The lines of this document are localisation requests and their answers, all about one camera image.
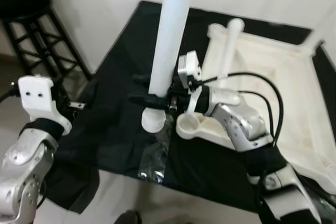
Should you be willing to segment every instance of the tiled floor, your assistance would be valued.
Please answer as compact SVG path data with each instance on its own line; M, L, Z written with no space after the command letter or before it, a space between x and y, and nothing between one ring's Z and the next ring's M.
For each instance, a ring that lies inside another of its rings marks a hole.
M0 61L0 94L8 83L22 75L20 68ZM73 85L68 80L66 88ZM0 159L14 144L28 115L18 98L0 104ZM37 211L34 224L113 224L128 209L137 209L144 224L257 224L258 216L232 207L179 193L159 185L100 171L100 187L82 215L66 212L46 200Z

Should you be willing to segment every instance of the black cloth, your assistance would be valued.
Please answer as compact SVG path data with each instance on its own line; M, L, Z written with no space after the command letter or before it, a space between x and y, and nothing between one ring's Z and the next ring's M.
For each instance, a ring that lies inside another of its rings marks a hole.
M143 150L154 143L155 138L142 129L143 108L129 102L127 94L130 91L146 92L145 88L132 82L132 75L151 73L160 11L160 4L139 3L96 73L99 85L92 109L78 115L71 133L60 140L56 160L138 178ZM196 50L202 63L209 42L208 25L226 26L232 18L234 16L190 9L180 55ZM309 29L301 27L243 20L246 33L296 45L310 33ZM318 51L317 64L324 61L325 56L323 51ZM164 186L256 211L254 193L246 174L236 152L199 138L186 141L175 131L172 133Z

